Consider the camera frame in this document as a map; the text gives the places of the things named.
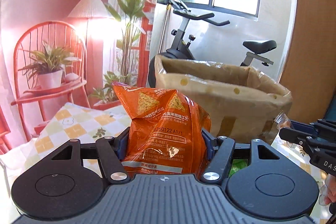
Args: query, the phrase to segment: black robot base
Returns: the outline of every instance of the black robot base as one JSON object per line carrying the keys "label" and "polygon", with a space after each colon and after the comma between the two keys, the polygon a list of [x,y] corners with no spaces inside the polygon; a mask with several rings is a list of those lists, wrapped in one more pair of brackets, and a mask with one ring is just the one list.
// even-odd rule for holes
{"label": "black robot base", "polygon": [[[69,140],[19,176],[12,199],[22,216],[15,224],[313,223],[315,180],[262,140],[236,144],[203,130],[210,163],[200,179],[131,179],[120,162],[128,133],[91,144]],[[83,159],[97,159],[103,178]],[[232,159],[249,165],[228,178]]]}

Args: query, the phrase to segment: floor lamp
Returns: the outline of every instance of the floor lamp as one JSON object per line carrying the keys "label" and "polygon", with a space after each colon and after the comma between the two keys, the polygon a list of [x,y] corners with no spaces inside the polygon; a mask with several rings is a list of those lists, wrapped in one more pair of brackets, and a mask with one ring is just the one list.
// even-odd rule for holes
{"label": "floor lamp", "polygon": [[[80,0],[68,17],[86,19],[85,47],[88,46],[88,27],[90,19],[112,18],[101,0]],[[84,77],[86,79],[86,60],[84,61]]]}

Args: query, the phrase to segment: tall artificial plant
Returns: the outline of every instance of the tall artificial plant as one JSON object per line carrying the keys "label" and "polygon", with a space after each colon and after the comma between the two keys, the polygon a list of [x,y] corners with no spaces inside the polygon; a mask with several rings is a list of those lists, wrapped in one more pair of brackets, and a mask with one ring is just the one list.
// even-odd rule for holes
{"label": "tall artificial plant", "polygon": [[113,17],[125,23],[125,28],[122,28],[122,39],[117,40],[117,47],[122,50],[118,64],[120,76],[128,85],[131,83],[134,66],[132,45],[140,38],[140,32],[145,34],[145,31],[137,25],[137,21],[145,17],[143,8],[146,1],[150,2],[149,0],[117,0],[121,14],[110,4],[106,4],[107,10]]}

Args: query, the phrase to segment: exercise bike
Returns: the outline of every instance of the exercise bike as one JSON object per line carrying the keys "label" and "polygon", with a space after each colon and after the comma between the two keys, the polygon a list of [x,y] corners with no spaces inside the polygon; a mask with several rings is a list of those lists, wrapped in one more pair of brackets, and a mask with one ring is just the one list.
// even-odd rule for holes
{"label": "exercise bike", "polygon": [[[189,24],[190,20],[204,20],[215,26],[225,26],[230,24],[229,20],[223,22],[215,22],[210,18],[214,17],[214,13],[207,13],[202,15],[196,15],[191,12],[191,10],[187,7],[187,5],[181,0],[166,0],[167,4],[170,4],[174,11],[173,13],[183,17],[182,23],[178,30],[172,30],[171,34],[174,36],[173,43],[166,52],[159,53],[162,56],[172,58],[172,59],[189,59],[195,60],[195,57],[189,50],[189,46],[191,41],[196,39],[195,36],[189,35],[189,42],[187,44],[184,43],[183,37],[185,34],[185,30]],[[249,66],[253,59],[258,59],[262,61],[264,66],[273,65],[273,61],[260,56],[259,54],[263,54],[269,52],[277,47],[277,44],[274,40],[265,40],[265,41],[244,41],[243,46],[249,49],[252,52],[246,53],[245,60],[241,63],[241,66]],[[148,72],[148,83],[151,88],[155,88],[156,78],[155,78],[155,57],[150,61],[149,64],[149,72]]]}

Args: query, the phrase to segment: bike seat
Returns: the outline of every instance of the bike seat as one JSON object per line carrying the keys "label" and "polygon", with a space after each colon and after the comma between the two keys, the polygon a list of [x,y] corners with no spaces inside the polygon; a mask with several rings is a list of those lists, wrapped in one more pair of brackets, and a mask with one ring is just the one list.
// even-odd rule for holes
{"label": "bike seat", "polygon": [[243,46],[255,54],[263,54],[275,49],[277,43],[274,40],[248,40],[243,42]]}

